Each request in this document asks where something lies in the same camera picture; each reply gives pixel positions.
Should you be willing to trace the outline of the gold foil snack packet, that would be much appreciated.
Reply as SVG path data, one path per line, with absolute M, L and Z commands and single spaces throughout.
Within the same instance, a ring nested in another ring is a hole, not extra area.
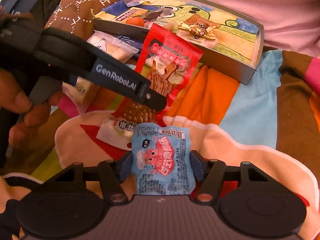
M 205 19 L 199 14 L 193 14 L 178 27 L 197 36 L 214 40 L 216 39 L 214 29 L 220 28 L 221 24 Z

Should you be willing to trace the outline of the white small snack packet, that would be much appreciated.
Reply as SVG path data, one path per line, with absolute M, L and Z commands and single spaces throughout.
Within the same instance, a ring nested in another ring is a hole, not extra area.
M 100 125 L 96 138 L 116 148 L 129 151 L 136 124 L 125 118 L 107 117 Z

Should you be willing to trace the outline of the yellow candy packet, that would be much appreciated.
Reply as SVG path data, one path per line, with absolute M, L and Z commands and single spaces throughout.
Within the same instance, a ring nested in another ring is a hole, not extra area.
M 127 11 L 125 11 L 122 14 L 113 18 L 111 21 L 125 23 L 129 19 L 134 18 L 134 17 L 143 16 L 147 12 L 148 12 L 148 10 L 143 9 L 143 8 L 131 7 Z

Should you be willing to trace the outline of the brown PF patterned cloth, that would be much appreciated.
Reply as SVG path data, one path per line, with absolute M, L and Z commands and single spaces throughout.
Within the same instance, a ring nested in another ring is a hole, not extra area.
M 61 0 L 46 27 L 53 27 L 87 40 L 94 33 L 93 16 L 120 0 Z

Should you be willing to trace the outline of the white cream snack packet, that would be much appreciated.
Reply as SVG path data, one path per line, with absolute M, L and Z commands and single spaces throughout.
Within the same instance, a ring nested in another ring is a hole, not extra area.
M 95 85 L 91 81 L 81 77 L 77 78 L 75 85 L 67 83 L 62 84 L 63 92 L 68 96 L 72 103 L 75 104 L 80 115 L 84 114 L 88 109 L 100 88 L 99 85 Z

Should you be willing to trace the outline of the red snack packet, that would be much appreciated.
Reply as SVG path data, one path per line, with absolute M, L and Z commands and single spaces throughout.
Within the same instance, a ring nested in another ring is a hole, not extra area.
M 189 83 L 203 54 L 201 49 L 176 34 L 152 25 L 144 40 L 136 72 L 151 81 L 152 90 L 166 97 L 166 106 L 156 111 L 125 98 L 113 116 L 136 124 L 153 122 L 164 127 L 163 116 Z

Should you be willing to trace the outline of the grey box with frog drawing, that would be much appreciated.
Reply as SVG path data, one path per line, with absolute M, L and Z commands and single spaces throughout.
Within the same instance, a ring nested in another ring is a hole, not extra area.
M 99 31 L 144 41 L 153 24 L 203 50 L 200 62 L 247 85 L 257 70 L 264 27 L 207 0 L 121 0 L 94 15 Z

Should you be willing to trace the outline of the pink bed sheet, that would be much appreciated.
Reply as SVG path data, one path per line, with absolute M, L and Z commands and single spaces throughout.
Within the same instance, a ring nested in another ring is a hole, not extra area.
M 319 0 L 208 0 L 261 23 L 265 45 L 319 57 Z

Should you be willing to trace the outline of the colourful cartoon blanket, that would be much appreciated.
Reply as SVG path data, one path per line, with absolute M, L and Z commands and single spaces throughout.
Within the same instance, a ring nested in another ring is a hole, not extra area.
M 80 116 L 61 99 L 30 151 L 14 154 L 1 170 L 1 239 L 22 237 L 15 206 L 31 185 L 75 161 L 94 166 L 123 155 L 97 136 L 123 101 L 100 89 Z M 319 239 L 319 58 L 268 51 L 248 85 L 197 67 L 163 120 L 189 128 L 191 146 L 204 158 L 233 166 L 250 161 L 297 193 L 307 207 L 299 235 Z

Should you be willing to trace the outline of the light blue candy packet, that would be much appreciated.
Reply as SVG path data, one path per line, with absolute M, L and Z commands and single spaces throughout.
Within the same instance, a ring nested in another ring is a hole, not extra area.
M 190 163 L 190 147 L 188 128 L 138 124 L 132 136 L 131 166 L 136 194 L 191 194 L 196 181 Z

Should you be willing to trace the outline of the dark brown wrapped snack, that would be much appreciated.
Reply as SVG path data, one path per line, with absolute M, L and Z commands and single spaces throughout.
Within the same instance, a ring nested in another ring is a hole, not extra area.
M 172 12 L 171 8 L 159 8 L 155 11 L 147 12 L 142 16 L 142 19 L 144 21 L 155 21 L 157 18 L 170 18 L 174 16 L 174 13 Z

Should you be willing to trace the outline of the blue and white snack packet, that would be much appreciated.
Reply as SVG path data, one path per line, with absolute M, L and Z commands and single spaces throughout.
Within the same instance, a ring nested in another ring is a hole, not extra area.
M 142 52 L 143 42 L 141 42 L 139 40 L 135 40 L 131 37 L 124 36 L 124 35 L 117 35 L 116 38 L 125 42 L 126 44 L 136 48 L 138 50 L 138 52 L 133 57 L 136 59 L 139 58 L 139 56 Z

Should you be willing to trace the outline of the orange round snack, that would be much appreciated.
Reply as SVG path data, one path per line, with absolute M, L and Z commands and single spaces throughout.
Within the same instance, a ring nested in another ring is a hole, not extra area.
M 138 26 L 138 27 L 144 27 L 144 24 L 145 24 L 144 20 L 140 17 L 129 18 L 128 20 L 126 20 L 125 23 L 129 25 Z

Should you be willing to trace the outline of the toast bread clear packet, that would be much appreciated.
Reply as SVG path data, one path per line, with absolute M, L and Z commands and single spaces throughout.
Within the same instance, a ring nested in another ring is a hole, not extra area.
M 122 63 L 126 63 L 133 55 L 138 53 L 137 48 L 102 31 L 95 30 L 87 42 Z

